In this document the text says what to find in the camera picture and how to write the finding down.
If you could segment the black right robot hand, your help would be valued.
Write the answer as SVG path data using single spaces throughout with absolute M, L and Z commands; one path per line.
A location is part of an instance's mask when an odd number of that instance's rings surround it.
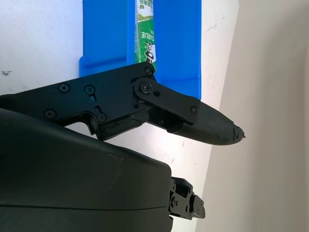
M 211 145 L 243 130 L 136 63 L 0 98 L 3 232 L 169 232 L 204 218 L 203 201 L 170 167 L 107 140 L 144 123 Z

